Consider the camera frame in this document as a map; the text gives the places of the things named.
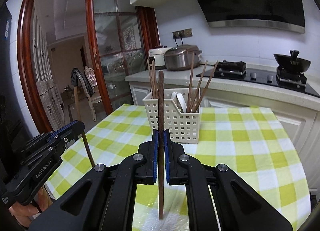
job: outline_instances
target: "ceiling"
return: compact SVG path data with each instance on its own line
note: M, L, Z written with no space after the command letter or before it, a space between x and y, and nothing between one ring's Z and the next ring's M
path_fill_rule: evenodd
M85 0L35 0L48 44L87 32Z

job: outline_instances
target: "white plastic basket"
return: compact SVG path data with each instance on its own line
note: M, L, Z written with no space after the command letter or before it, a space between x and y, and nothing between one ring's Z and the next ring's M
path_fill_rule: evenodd
M195 91L196 88L192 88L191 96ZM164 129L170 130L171 140L174 142L197 144L200 129L200 106L196 113L183 113L181 106L177 105L179 103L171 99L173 92L181 93L186 103L188 100L188 88L164 90ZM158 99L152 99L151 92L143 99L143 102L151 129L158 129Z

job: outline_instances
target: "wok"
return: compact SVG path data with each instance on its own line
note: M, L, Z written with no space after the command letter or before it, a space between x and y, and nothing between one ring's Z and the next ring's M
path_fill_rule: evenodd
M279 66L284 68L289 73L304 73L310 67L311 61L298 58L299 52L294 50L290 51L291 56L274 54Z

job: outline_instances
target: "gas stove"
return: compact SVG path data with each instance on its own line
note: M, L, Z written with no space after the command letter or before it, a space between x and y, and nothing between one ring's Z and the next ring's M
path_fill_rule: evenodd
M210 77L212 69L204 73L204 77ZM250 69L245 62L219 62L214 73L215 78L246 81L264 84L284 89L290 89L307 95L320 97L320 95L307 83L304 74L290 74L283 68L278 67L276 72Z

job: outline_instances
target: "tablecloth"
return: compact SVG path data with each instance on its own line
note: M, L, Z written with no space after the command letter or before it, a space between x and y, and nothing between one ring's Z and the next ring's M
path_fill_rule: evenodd
M199 143L183 144L186 154L203 164L227 164L285 216L294 230L310 214L306 176L281 123L268 108L201 108ZM139 144L151 140L144 106L122 105L87 133L96 163L120 163ZM59 198L91 165L82 139L63 155L63 163L47 181ZM188 230L185 186L164 191L165 218L158 219L158 187L138 185L134 231Z

